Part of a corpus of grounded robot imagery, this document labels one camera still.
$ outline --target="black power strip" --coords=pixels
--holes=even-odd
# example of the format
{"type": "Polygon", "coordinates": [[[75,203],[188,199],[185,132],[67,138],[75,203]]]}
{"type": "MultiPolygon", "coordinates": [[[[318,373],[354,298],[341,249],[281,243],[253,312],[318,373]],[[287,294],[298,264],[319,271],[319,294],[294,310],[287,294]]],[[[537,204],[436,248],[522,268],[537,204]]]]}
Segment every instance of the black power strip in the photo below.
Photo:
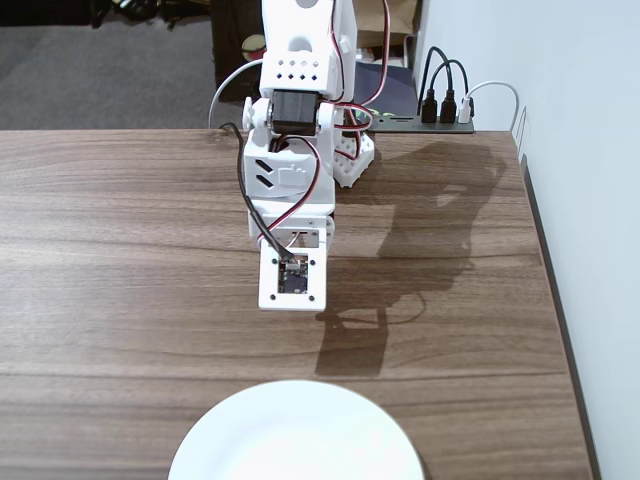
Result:
{"type": "Polygon", "coordinates": [[[421,117],[378,116],[373,119],[370,131],[376,133],[475,133],[473,121],[469,123],[422,123],[421,117]]]}

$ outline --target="gray carpet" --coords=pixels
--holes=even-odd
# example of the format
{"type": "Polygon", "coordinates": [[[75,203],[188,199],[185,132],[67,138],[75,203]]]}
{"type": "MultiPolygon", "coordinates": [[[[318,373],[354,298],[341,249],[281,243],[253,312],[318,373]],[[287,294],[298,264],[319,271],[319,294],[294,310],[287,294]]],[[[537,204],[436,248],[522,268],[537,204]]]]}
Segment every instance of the gray carpet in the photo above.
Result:
{"type": "MultiPolygon", "coordinates": [[[[206,128],[209,20],[0,28],[0,129],[206,128]]],[[[216,123],[239,121],[222,105],[216,123]]]]}

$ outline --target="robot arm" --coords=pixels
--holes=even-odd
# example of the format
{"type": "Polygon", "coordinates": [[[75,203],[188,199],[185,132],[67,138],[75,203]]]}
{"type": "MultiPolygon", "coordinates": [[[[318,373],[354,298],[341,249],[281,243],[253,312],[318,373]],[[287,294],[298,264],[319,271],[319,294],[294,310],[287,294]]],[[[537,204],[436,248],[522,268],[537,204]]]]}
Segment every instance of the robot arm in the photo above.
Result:
{"type": "Polygon", "coordinates": [[[323,311],[335,236],[334,178],[352,186],[374,151],[366,135],[356,142],[341,128],[343,102],[354,95],[353,0],[263,0],[262,10],[267,52],[262,98],[245,104],[244,180],[280,245],[265,240],[249,217],[261,251],[258,303],[267,310],[323,311]],[[336,153],[336,146],[351,154],[336,153]]]}

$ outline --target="wooden table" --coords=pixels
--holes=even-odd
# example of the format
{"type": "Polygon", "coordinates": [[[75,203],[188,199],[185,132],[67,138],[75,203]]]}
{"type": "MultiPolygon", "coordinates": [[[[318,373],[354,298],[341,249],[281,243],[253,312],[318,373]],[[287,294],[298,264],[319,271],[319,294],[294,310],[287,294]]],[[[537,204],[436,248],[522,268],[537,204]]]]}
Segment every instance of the wooden table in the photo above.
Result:
{"type": "Polygon", "coordinates": [[[377,146],[316,316],[257,309],[233,136],[0,132],[0,478],[166,478],[208,409],[292,378],[379,403],[428,478],[591,478],[510,136],[377,146]]]}

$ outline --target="black wire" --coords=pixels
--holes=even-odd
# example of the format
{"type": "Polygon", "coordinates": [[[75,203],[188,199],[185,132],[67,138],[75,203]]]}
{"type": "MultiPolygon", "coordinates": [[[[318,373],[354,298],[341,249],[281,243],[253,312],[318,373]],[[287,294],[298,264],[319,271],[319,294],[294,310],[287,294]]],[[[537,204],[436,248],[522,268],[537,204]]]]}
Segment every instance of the black wire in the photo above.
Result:
{"type": "Polygon", "coordinates": [[[469,93],[469,78],[467,77],[467,71],[465,70],[462,63],[460,63],[456,59],[447,60],[446,62],[443,62],[440,64],[440,66],[436,69],[436,72],[433,74],[433,77],[431,77],[431,85],[429,86],[429,88],[433,90],[433,87],[436,84],[436,78],[438,78],[438,74],[440,73],[440,70],[442,70],[444,67],[448,65],[451,65],[452,63],[454,65],[457,65],[458,68],[460,68],[460,71],[462,72],[462,78],[464,79],[464,94],[466,95],[467,93],[469,93]]]}
{"type": "Polygon", "coordinates": [[[253,221],[256,222],[256,225],[258,226],[258,229],[260,230],[262,235],[264,235],[265,240],[269,242],[269,244],[274,248],[276,252],[278,252],[280,258],[283,260],[292,259],[293,254],[289,250],[284,248],[282,244],[278,242],[278,240],[276,240],[276,238],[273,236],[273,233],[271,233],[271,230],[269,230],[269,227],[267,227],[267,225],[264,223],[262,215],[260,215],[260,212],[258,212],[256,207],[253,205],[253,202],[251,201],[251,198],[249,198],[249,195],[247,195],[247,188],[244,184],[244,172],[242,168],[244,163],[244,138],[242,138],[240,130],[238,130],[238,127],[233,122],[227,122],[224,125],[221,125],[220,128],[225,130],[227,128],[231,128],[233,130],[233,133],[235,133],[236,137],[238,138],[238,185],[240,186],[240,193],[242,194],[242,198],[244,199],[244,202],[247,204],[247,208],[249,209],[249,215],[251,215],[253,221]]]}
{"type": "MultiPolygon", "coordinates": [[[[431,55],[436,52],[442,57],[443,62],[447,62],[449,59],[442,50],[438,47],[431,47],[427,54],[427,60],[425,61],[424,72],[422,73],[422,86],[420,87],[420,96],[418,97],[418,115],[422,111],[422,98],[424,97],[424,90],[427,86],[427,76],[429,75],[429,66],[431,65],[431,55]]],[[[449,90],[453,90],[453,76],[451,75],[451,66],[447,64],[447,81],[449,82],[449,90]]]]}

